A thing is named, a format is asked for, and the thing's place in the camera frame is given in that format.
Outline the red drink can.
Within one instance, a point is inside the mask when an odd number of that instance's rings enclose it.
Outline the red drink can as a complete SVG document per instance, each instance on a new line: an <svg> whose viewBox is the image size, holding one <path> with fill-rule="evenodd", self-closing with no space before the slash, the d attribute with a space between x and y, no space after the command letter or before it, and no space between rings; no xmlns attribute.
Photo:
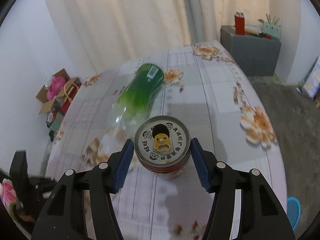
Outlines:
<svg viewBox="0 0 320 240"><path fill-rule="evenodd" d="M189 161L190 141L190 133L180 120L161 115L141 124L134 147L138 160L147 170L163 179L175 179Z"/></svg>

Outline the blue mesh trash basket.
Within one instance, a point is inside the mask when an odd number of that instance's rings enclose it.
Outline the blue mesh trash basket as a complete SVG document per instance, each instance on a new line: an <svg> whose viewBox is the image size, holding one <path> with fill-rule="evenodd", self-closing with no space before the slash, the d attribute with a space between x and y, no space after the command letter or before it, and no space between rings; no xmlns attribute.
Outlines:
<svg viewBox="0 0 320 240"><path fill-rule="evenodd" d="M299 219L301 214L301 205L297 198L295 197L288 197L287 198L287 217L290 221L292 229L298 225Z"/></svg>

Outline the black chair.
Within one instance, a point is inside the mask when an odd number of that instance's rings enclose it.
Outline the black chair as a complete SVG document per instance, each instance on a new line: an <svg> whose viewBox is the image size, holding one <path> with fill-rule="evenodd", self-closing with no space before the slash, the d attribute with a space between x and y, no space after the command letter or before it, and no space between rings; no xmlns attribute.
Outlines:
<svg viewBox="0 0 320 240"><path fill-rule="evenodd" d="M9 177L16 193L16 204L13 214L20 225L32 233L38 216L50 194L56 186L51 178L30 177L25 151L14 154L9 171Z"/></svg>

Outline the cardboard box with clutter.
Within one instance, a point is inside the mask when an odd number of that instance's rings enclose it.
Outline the cardboard box with clutter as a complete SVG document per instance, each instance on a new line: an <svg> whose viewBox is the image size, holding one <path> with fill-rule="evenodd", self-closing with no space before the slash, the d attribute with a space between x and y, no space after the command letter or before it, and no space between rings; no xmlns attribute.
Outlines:
<svg viewBox="0 0 320 240"><path fill-rule="evenodd" d="M46 116L46 125L58 131L65 114L81 86L78 77L69 77L65 69L55 73L40 89L36 98L42 103L39 115Z"/></svg>

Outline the green plastic bottle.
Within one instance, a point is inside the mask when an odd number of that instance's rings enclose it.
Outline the green plastic bottle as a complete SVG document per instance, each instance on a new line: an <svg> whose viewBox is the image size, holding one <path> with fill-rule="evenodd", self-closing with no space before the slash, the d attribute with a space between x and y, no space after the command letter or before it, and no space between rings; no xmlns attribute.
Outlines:
<svg viewBox="0 0 320 240"><path fill-rule="evenodd" d="M108 125L134 133L148 118L149 108L164 82L163 70L151 63L138 68L135 77L113 104Z"/></svg>

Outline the floral white tablecloth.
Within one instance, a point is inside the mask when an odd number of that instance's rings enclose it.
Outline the floral white tablecloth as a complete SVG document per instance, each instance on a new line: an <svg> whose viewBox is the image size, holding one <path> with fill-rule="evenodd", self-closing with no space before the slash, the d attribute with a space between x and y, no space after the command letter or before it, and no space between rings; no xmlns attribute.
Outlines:
<svg viewBox="0 0 320 240"><path fill-rule="evenodd" d="M178 84L162 85L148 116L168 115L181 120L202 148L240 171L259 169L286 205L285 171L278 144L251 144L246 139L248 123L244 106L263 109L249 80L217 41L208 46L220 55L205 60L192 46L130 60L93 77L79 89L58 133L46 175L60 179L65 170L92 168L89 153L100 146L107 153L114 137L114 122L108 119L113 104L135 77L138 68L153 63L164 71L179 70ZM201 186L192 161L179 177L164 179L133 159L125 184L112 196L113 207L125 239L199 239L209 217L213 195Z"/></svg>

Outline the white printed bag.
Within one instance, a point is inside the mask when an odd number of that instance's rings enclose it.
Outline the white printed bag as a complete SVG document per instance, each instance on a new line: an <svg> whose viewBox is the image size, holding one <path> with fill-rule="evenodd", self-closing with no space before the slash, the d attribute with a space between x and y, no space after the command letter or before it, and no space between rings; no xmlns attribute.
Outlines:
<svg viewBox="0 0 320 240"><path fill-rule="evenodd" d="M314 99L319 90L320 82L320 59L317 57L313 67L308 72L304 80L300 82L300 88L308 98Z"/></svg>

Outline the dark grey cabinet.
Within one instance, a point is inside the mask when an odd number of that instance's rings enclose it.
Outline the dark grey cabinet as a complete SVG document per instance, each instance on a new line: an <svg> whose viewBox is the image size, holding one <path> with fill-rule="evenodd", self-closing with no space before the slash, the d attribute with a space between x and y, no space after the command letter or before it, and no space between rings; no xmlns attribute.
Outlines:
<svg viewBox="0 0 320 240"><path fill-rule="evenodd" d="M223 25L220 43L246 76L273 76L281 42L255 35L238 35L233 27Z"/></svg>

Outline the mint green utensil holder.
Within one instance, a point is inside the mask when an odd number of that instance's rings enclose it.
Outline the mint green utensil holder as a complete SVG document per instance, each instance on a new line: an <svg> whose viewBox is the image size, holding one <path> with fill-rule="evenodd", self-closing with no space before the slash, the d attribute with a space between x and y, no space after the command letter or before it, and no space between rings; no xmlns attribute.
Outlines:
<svg viewBox="0 0 320 240"><path fill-rule="evenodd" d="M281 36L281 25L279 24L280 18L270 14L266 14L266 20L258 19L259 23L262 24L262 33L269 36L272 40L280 40Z"/></svg>

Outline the red thermos flask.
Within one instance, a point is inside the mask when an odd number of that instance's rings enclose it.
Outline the red thermos flask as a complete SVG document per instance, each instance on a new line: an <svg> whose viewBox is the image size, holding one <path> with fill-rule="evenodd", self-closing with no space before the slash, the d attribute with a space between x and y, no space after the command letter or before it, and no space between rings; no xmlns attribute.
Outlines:
<svg viewBox="0 0 320 240"><path fill-rule="evenodd" d="M242 12L236 12L234 15L235 33L245 35L245 18Z"/></svg>

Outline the cream window curtain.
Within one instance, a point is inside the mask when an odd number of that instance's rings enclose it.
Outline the cream window curtain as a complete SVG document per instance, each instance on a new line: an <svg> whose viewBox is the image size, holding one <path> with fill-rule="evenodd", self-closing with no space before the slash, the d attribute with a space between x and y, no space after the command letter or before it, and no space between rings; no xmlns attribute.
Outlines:
<svg viewBox="0 0 320 240"><path fill-rule="evenodd" d="M289 74L298 47L300 0L45 0L71 62L87 77L143 55L218 40L243 12L247 23L270 15L281 25L277 72Z"/></svg>

